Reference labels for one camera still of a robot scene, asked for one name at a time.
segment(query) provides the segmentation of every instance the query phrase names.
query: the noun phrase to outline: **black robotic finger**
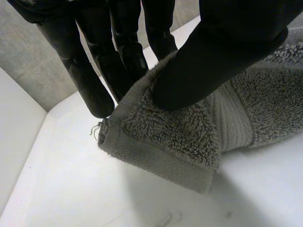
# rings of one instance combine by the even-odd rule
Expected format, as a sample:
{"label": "black robotic finger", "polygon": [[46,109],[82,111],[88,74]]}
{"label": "black robotic finger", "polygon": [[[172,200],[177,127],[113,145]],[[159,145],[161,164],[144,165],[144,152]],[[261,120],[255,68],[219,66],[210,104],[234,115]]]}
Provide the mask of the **black robotic finger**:
{"label": "black robotic finger", "polygon": [[119,102],[134,82],[112,42],[108,5],[79,9],[76,20],[86,38],[98,69],[115,100]]}
{"label": "black robotic finger", "polygon": [[175,0],[142,0],[148,43],[160,61],[177,51],[174,36],[169,29],[173,23]]}
{"label": "black robotic finger", "polygon": [[154,101],[168,111],[197,103],[233,76],[268,56],[286,37],[287,29],[271,42],[236,42],[197,26],[162,71],[154,89]]}
{"label": "black robotic finger", "polygon": [[37,26],[57,51],[92,115],[109,116],[115,108],[114,102],[87,58],[75,19],[58,17]]}
{"label": "black robotic finger", "polygon": [[148,70],[137,35],[140,0],[110,0],[109,7],[116,48],[130,77],[136,82]]}

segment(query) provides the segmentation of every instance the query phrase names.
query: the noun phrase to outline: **loose thread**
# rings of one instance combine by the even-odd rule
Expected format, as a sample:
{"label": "loose thread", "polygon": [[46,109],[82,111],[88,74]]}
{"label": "loose thread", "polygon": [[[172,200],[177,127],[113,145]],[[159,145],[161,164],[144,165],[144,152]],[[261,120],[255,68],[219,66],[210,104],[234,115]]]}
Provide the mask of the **loose thread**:
{"label": "loose thread", "polygon": [[97,125],[95,125],[94,127],[92,127],[91,130],[90,130],[90,136],[92,134],[94,134],[94,137],[95,137],[96,141],[98,141],[98,139],[96,138],[96,131],[101,127],[101,123],[102,122],[99,122]]}

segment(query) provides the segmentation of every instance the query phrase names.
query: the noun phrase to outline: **white table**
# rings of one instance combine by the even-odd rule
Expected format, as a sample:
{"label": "white table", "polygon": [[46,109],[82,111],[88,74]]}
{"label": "white table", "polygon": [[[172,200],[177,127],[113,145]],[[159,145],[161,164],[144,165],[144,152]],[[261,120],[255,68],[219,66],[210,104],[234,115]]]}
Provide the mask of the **white table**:
{"label": "white table", "polygon": [[[179,47],[198,22],[174,32]],[[89,135],[97,123],[79,93],[48,114],[0,227],[303,226],[303,134],[223,156],[202,196],[109,157]]]}

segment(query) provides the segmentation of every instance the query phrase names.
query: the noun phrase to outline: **gray towel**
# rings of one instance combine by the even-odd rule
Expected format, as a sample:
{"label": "gray towel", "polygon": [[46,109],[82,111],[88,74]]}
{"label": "gray towel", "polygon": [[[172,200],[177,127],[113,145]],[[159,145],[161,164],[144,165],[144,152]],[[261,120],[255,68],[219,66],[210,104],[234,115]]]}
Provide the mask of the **gray towel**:
{"label": "gray towel", "polygon": [[175,112],[151,93],[171,54],[139,80],[100,126],[99,147],[196,192],[207,191],[220,153],[279,141],[303,129],[303,30],[209,97]]}

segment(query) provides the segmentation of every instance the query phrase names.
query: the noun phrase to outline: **concrete wall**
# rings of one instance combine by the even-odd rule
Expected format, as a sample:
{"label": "concrete wall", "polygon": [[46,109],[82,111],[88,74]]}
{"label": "concrete wall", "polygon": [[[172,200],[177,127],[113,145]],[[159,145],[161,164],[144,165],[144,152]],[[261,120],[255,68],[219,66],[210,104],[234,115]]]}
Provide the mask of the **concrete wall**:
{"label": "concrete wall", "polygon": [[0,68],[0,216],[46,111]]}
{"label": "concrete wall", "polygon": [[[197,15],[198,0],[176,0],[171,30]],[[143,10],[139,27],[140,42],[146,47],[148,42]],[[36,26],[27,23],[5,0],[0,1],[0,46],[0,67],[46,111],[76,91],[56,52]]]}

